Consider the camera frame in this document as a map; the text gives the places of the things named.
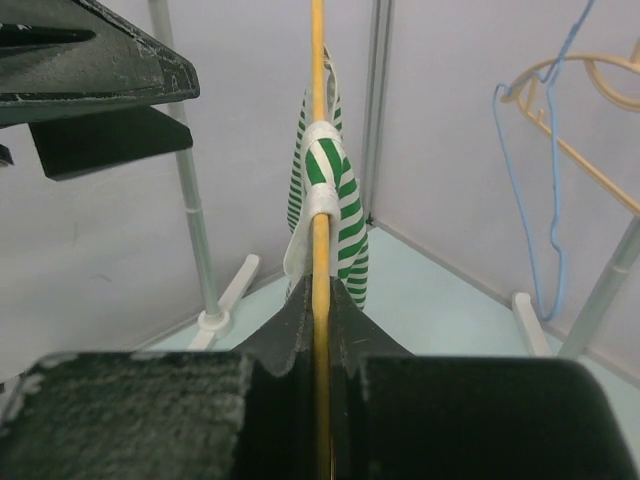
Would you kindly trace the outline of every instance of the vertical pole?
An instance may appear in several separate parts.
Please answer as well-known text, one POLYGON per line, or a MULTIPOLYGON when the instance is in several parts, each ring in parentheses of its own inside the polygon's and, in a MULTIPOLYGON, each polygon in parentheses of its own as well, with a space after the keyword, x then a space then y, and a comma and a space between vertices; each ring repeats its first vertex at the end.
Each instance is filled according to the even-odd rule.
MULTIPOLYGON (((325 119, 324 2, 311 0, 313 121, 325 119)), ((331 479, 331 396, 329 362, 329 217, 313 218, 313 361, 318 480, 331 479)))
POLYGON ((360 184, 362 208, 368 222, 373 217, 373 201, 378 185, 393 7, 394 0, 375 0, 373 2, 362 142, 362 183, 360 184))
POLYGON ((591 342, 629 270, 640 255, 640 217, 634 217, 585 302, 558 356, 577 358, 591 342))
MULTIPOLYGON (((173 33, 167 0, 149 0, 149 12, 155 37, 167 47, 173 48, 173 33)), ((170 103, 169 114, 179 122, 187 124, 187 115, 182 102, 170 103)), ((198 277, 200 278, 200 289, 204 298, 205 313, 214 318, 221 317, 222 313, 218 305, 218 288, 209 250, 192 151, 182 150, 176 152, 176 162, 182 187, 182 196, 184 197, 184 206, 187 212, 193 256, 198 270, 198 277)))

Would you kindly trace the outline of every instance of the towel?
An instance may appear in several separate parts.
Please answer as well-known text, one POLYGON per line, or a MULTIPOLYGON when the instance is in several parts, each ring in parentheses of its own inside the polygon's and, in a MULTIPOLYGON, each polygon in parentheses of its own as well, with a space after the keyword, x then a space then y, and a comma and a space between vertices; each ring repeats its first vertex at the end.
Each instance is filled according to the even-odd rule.
POLYGON ((369 245, 360 190, 342 143, 342 109, 335 67, 325 48, 329 121, 311 122, 311 88, 305 92, 298 120, 289 184, 287 222, 292 232, 284 259, 287 297, 312 271, 312 221, 330 220, 331 275, 345 284, 361 309, 367 297, 369 245))

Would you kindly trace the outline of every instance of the beige hanger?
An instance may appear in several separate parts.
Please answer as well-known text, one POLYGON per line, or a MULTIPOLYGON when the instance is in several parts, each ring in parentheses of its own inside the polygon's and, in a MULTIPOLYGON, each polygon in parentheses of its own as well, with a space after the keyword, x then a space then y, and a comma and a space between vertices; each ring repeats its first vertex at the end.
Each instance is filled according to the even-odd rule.
MULTIPOLYGON (((602 72, 598 69, 596 62, 614 65, 623 68, 631 73, 640 75, 640 38, 636 42, 633 49, 633 53, 629 60, 622 57, 616 57, 613 55, 602 55, 595 53, 588 54, 569 54, 565 57, 565 61, 582 61, 584 63, 587 75, 593 83, 594 87, 600 94, 606 98, 609 102, 613 103, 619 108, 628 110, 630 112, 640 113, 640 98, 627 97, 616 91, 604 78, 602 72)), ((534 71, 540 70, 551 65, 555 61, 555 58, 550 58, 544 62, 540 62, 527 69, 522 75, 515 79, 511 84, 511 91, 509 95, 503 95, 501 101, 503 103, 509 103, 517 100, 518 108, 520 112, 542 130, 547 136, 551 137, 551 128, 544 122, 544 110, 539 109, 534 114, 532 111, 533 102, 536 98, 537 87, 540 81, 535 75, 532 75, 534 71), (529 92, 526 101, 522 99, 522 92, 525 86, 529 84, 529 92)), ((631 213, 640 217, 640 203, 631 197, 628 193, 618 187, 613 181, 605 176, 600 170, 594 167, 589 161, 587 161, 582 155, 580 155, 573 147, 567 142, 558 138, 558 146, 566 153, 571 159, 582 168, 587 174, 589 174, 596 182, 598 182, 605 190, 613 195, 620 203, 622 203, 631 213)))

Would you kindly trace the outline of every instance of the white wall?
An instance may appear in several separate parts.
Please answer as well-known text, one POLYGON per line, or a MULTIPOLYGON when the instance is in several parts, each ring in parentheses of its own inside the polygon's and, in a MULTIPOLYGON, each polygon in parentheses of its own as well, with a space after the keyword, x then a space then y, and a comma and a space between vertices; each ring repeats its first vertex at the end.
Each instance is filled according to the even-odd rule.
MULTIPOLYGON (((498 82, 557 54, 586 1, 402 0, 396 2, 376 219, 504 297, 533 293, 526 241, 491 112, 498 82)), ((627 57, 639 34, 640 3, 596 2, 574 50, 627 57)), ((637 76, 612 75, 629 95, 637 76)), ((568 64, 556 98, 561 136, 640 197, 640 115, 620 111, 568 64)), ((501 106, 543 270, 555 289, 550 143, 514 104, 501 106)), ((566 157, 560 239, 569 252, 568 292, 557 325, 567 330, 631 215, 566 157)), ((595 346, 640 374, 640 265, 595 346)))
MULTIPOLYGON (((150 32, 144 0, 105 5, 150 32)), ((327 0, 346 144, 359 166, 370 0, 327 0)), ((171 0, 176 49, 199 73, 188 103, 220 289, 245 255, 280 267, 295 125, 310 69, 309 5, 171 0)), ((24 126, 0 131, 0 381, 65 349, 130 345, 201 308, 171 156, 55 183, 24 126)))

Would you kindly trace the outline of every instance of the light blue floor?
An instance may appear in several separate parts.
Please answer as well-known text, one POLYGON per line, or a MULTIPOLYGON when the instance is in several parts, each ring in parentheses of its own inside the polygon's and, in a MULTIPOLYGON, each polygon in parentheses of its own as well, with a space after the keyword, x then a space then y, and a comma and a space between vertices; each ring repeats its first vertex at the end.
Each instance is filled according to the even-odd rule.
MULTIPOLYGON (((395 340, 420 355, 526 356, 509 309, 380 229, 370 232, 370 280, 365 312, 395 340)), ((246 339, 283 304, 282 279, 246 297, 233 313, 231 333, 214 345, 228 350, 246 339)), ((154 350, 182 350, 189 327, 154 350)), ((549 338, 554 348, 560 342, 549 338)), ((640 466, 640 390, 589 359, 582 363, 603 386, 640 466)))

